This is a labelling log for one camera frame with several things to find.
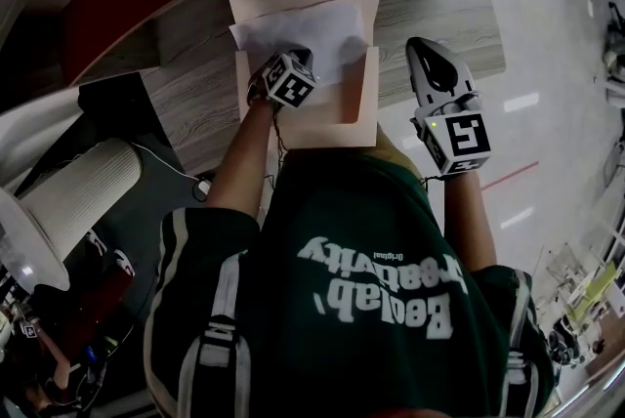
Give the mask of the white A4 paper sheet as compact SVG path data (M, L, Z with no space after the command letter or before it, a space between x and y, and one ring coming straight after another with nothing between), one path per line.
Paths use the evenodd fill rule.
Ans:
M307 68L321 86L342 82L368 48L355 0L331 0L276 12L236 23L229 30L254 67L274 53L310 50L312 61Z

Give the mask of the white equipment racks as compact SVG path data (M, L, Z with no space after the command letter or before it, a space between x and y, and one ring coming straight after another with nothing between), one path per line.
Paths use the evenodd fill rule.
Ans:
M604 47L594 82L605 91L605 99L625 112L625 10L621 12L614 1L607 2L607 22Z

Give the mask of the dark green printed t-shirt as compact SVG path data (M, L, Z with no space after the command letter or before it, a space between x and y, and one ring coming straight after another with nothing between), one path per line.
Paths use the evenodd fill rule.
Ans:
M263 223L179 208L146 322L165 418L534 416L554 374L524 272L469 271L403 167L292 156Z

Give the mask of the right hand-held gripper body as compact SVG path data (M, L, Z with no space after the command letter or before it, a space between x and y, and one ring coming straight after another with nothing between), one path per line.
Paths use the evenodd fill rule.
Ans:
M411 122L443 177L477 170L491 155L477 92L417 107Z

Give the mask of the white ribbed pedestal stand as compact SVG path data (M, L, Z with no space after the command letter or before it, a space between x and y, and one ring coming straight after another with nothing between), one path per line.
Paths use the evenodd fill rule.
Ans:
M28 293L39 284L66 291L63 261L141 174L136 150L109 139L21 199L0 188L0 264Z

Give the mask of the person's left forearm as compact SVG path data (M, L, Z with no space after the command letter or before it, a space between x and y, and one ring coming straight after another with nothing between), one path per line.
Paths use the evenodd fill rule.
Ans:
M269 101L249 107L208 191L207 207L258 217L272 122Z

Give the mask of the khaki shorts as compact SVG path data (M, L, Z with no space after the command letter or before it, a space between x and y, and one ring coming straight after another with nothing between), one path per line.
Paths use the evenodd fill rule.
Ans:
M414 163L393 144L381 128L377 129L376 146L370 151L370 155L410 171L417 179L422 178Z

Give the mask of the person's left hand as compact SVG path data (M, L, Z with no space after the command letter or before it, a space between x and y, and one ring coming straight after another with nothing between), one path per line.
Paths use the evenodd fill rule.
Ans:
M258 102L266 102L270 99L266 80L267 75L267 71L259 69L249 78L246 98L249 106Z

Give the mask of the white table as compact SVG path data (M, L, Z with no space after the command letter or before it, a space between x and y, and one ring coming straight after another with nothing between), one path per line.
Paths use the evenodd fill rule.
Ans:
M14 187L82 114L69 88L0 115L0 188Z

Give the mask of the white cluttered storage shelf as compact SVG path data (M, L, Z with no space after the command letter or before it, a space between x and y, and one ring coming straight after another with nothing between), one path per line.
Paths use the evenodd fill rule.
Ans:
M625 355L625 208L592 213L579 234L541 253L536 272L539 325L564 343L554 366L568 396Z

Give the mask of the person's right forearm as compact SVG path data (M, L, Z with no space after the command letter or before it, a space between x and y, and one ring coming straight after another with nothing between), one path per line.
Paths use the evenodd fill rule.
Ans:
M476 171L444 182L444 237L468 272L497 264Z

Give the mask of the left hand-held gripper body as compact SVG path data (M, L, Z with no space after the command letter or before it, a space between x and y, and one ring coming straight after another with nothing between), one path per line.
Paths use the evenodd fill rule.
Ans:
M316 86L313 71L298 62L299 49L276 54L265 69L270 99L293 108L298 108Z

